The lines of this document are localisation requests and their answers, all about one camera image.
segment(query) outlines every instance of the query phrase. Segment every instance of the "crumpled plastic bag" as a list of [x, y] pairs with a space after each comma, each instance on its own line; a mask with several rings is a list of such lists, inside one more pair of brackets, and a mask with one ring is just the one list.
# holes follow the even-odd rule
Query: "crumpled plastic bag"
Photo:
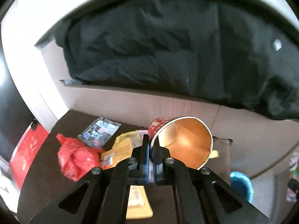
[[91, 148], [76, 138], [67, 138], [62, 134], [56, 136], [61, 143], [58, 162], [61, 172], [67, 178], [77, 182], [94, 167], [101, 167], [99, 153], [102, 148]]

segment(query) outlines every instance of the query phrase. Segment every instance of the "black fabric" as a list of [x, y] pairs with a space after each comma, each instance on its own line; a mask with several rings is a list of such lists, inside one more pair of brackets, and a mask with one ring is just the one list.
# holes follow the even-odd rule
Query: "black fabric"
[[263, 14], [236, 4], [127, 0], [63, 21], [56, 42], [71, 77], [84, 84], [172, 92], [299, 119], [297, 45]]

